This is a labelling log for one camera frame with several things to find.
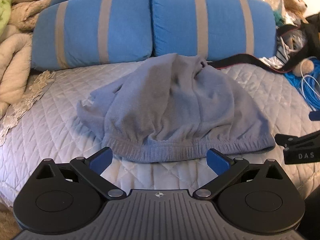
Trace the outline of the grey-blue fleece jacket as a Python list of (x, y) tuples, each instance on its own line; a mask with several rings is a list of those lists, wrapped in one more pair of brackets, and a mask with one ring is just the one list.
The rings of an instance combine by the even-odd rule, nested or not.
[(200, 56), (147, 59), (76, 110), (103, 146), (138, 163), (204, 158), (211, 148), (241, 154), (275, 146), (249, 93)]

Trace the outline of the black bag with clutter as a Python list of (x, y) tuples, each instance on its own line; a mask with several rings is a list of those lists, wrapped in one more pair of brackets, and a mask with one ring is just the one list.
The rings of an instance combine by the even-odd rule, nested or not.
[(287, 24), (277, 30), (279, 73), (293, 72), (301, 77), (315, 70), (311, 58), (319, 59), (319, 14), (306, 20), (300, 26)]

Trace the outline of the right blue striped pillow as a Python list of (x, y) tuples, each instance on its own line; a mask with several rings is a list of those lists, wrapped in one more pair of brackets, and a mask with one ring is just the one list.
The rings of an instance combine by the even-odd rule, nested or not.
[(156, 56), (201, 55), (209, 61), (236, 54), (272, 57), (276, 24), (260, 0), (151, 0)]

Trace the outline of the blue striped pillow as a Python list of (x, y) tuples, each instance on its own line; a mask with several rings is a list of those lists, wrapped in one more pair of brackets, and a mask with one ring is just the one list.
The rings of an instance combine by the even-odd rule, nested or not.
[(156, 56), (201, 55), (209, 61), (236, 54), (272, 57), (276, 24), (260, 0), (151, 0)]
[(137, 62), (152, 48), (150, 0), (68, 0), (40, 13), (31, 66), (45, 71)]

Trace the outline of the left blue striped pillow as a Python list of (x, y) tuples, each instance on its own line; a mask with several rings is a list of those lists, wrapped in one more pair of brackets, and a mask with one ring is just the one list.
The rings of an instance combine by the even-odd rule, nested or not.
[(45, 71), (137, 62), (152, 48), (150, 0), (68, 0), (40, 13), (31, 66)]

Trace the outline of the beige folded comforter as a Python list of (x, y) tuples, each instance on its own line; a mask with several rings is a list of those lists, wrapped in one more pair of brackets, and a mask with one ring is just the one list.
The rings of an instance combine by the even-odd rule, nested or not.
[(32, 35), (7, 25), (1, 35), (1, 117), (20, 101), (31, 68)]

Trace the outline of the beige knitted blanket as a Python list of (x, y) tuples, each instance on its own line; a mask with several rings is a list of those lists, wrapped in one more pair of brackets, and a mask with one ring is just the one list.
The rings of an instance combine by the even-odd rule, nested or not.
[(9, 24), (21, 31), (35, 28), (40, 12), (49, 7), (51, 0), (12, 0)]

